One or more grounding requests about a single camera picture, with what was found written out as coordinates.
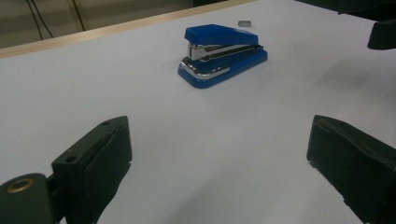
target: stapler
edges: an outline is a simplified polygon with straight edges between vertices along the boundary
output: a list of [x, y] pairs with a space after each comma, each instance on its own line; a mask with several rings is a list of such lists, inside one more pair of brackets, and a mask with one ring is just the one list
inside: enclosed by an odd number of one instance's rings
[[193, 87], [205, 89], [263, 63], [268, 53], [247, 31], [209, 24], [186, 29], [188, 56], [178, 73]]

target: stapler anvil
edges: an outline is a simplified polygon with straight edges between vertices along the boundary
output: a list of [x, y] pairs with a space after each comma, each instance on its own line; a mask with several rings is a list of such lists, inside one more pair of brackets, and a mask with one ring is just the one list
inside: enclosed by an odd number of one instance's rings
[[268, 53], [259, 38], [247, 31], [209, 24], [186, 29], [190, 41], [178, 73], [193, 87], [209, 88], [263, 63]]

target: tabletop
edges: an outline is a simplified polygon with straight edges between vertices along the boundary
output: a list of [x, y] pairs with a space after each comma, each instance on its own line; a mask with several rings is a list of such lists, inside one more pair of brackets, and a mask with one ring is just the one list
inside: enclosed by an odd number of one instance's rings
[[[177, 74], [187, 27], [258, 35], [268, 61], [198, 90]], [[0, 182], [50, 163], [126, 115], [134, 158], [99, 223], [361, 223], [305, 158], [312, 119], [396, 147], [396, 51], [373, 21], [254, 1], [0, 60]]]

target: stapler magazine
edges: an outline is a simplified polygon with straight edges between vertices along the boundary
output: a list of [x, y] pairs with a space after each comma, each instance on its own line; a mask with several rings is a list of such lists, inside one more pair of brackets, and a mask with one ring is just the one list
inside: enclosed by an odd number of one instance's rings
[[188, 56], [178, 73], [193, 87], [206, 89], [263, 63], [268, 53], [247, 31], [208, 24], [186, 29]]

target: wooden trim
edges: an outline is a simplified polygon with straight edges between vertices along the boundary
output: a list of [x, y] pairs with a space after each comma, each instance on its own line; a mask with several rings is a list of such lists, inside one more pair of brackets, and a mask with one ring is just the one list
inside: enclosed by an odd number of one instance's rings
[[97, 37], [105, 36], [105, 35], [113, 35], [116, 33], [133, 30], [136, 28], [157, 24], [165, 21], [172, 21], [180, 18], [185, 18], [193, 15], [198, 15], [210, 11], [220, 10], [227, 7], [235, 7], [238, 5], [242, 5], [249, 2], [254, 2], [256, 0], [230, 0], [225, 2], [220, 2], [212, 5], [207, 5], [203, 7], [193, 7], [184, 10], [180, 10], [177, 12], [171, 12], [162, 14], [159, 16], [153, 16], [141, 20], [136, 21], [127, 21], [124, 23], [107, 26], [104, 28], [94, 29], [90, 31], [85, 31], [73, 35], [64, 35], [60, 37], [55, 37], [52, 39], [46, 39], [34, 43], [19, 45], [15, 47], [0, 49], [0, 59], [11, 57], [15, 55], [20, 55], [24, 53], [36, 52], [43, 49], [52, 49], [57, 48], [64, 45], [75, 44], [78, 42], [82, 42], [85, 40], [94, 39]]

